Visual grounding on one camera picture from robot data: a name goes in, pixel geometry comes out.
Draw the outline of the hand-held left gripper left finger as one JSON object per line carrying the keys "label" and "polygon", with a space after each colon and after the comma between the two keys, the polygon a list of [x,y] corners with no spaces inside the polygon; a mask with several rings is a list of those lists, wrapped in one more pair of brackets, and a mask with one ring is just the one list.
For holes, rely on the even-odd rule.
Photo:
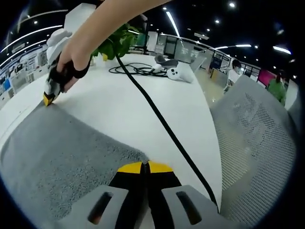
{"label": "hand-held left gripper left finger", "polygon": [[86,194],[57,229],[133,229],[144,199],[145,166],[140,162],[119,168],[109,183]]}

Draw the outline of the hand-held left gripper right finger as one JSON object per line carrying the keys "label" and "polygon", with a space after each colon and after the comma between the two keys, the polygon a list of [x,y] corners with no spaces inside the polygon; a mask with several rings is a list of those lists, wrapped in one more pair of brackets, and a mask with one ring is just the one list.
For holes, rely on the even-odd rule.
{"label": "hand-held left gripper right finger", "polygon": [[203,177],[206,198],[190,185],[182,185],[166,164],[146,164],[148,203],[156,229],[224,229],[213,191]]}

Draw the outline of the person's right hand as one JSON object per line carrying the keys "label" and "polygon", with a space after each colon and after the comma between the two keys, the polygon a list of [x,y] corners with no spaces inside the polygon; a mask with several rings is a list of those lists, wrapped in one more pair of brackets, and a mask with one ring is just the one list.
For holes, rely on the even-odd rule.
{"label": "person's right hand", "polygon": [[82,71],[87,67],[90,60],[91,54],[76,47],[72,40],[70,40],[60,54],[57,64],[57,72],[63,73],[67,63],[70,61],[73,62],[75,70]]}

